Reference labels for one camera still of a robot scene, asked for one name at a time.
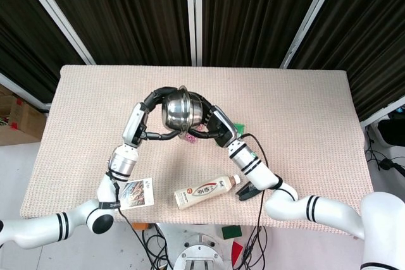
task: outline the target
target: green block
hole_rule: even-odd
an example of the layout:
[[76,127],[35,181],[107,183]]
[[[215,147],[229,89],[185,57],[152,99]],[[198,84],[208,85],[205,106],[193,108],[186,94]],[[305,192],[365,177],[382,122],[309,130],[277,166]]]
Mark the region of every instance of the green block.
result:
[[240,226],[226,226],[222,227],[222,236],[224,240],[242,236]]
[[245,133],[245,125],[242,123],[234,123],[234,126],[237,130],[237,136],[240,137],[243,133]]

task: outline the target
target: plastic bottle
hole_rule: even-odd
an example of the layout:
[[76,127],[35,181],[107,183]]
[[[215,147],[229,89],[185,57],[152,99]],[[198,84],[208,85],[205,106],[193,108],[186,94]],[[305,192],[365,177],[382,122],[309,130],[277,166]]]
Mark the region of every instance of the plastic bottle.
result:
[[206,199],[226,193],[239,183],[239,175],[219,176],[203,184],[177,190],[175,192],[175,198],[178,208],[182,210]]

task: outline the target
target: black curtain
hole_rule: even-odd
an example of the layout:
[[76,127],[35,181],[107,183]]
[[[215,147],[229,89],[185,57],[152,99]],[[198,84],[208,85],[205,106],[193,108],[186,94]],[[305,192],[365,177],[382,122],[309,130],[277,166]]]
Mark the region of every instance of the black curtain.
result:
[[278,68],[312,0],[203,0],[203,65]]
[[56,0],[97,64],[190,65],[187,0]]
[[326,0],[290,67],[346,70],[366,119],[405,95],[405,0]]
[[64,64],[83,64],[38,0],[0,0],[0,72],[51,102]]

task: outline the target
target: metal bowl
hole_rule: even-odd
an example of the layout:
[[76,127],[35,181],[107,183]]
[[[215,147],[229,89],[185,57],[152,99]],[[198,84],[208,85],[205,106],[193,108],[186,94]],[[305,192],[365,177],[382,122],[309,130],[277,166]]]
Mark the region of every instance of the metal bowl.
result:
[[167,129],[180,131],[179,136],[185,136],[189,128],[200,125],[203,120],[202,106],[196,96],[181,86],[163,99],[162,122]]

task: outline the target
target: textured fabric surface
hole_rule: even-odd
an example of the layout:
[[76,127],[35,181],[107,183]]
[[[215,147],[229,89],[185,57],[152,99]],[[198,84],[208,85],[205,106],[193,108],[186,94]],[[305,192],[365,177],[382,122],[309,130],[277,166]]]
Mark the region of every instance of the textured fabric surface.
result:
[[[65,66],[21,215],[65,211],[96,197],[133,106],[166,85],[186,85],[220,106],[234,123],[245,124],[246,132],[262,143],[271,170],[300,197],[317,194],[358,210],[361,198],[372,191],[364,137],[343,71]],[[159,108],[147,125],[150,132],[166,131]],[[252,140],[246,142],[259,152]],[[175,190],[238,172],[227,150],[213,140],[143,142],[130,180],[151,177],[155,204],[124,212],[131,221],[147,223],[256,224],[260,197],[239,202],[235,192],[240,186],[184,211],[177,209]],[[246,177],[240,176],[244,184]],[[261,222],[334,231],[266,215]]]

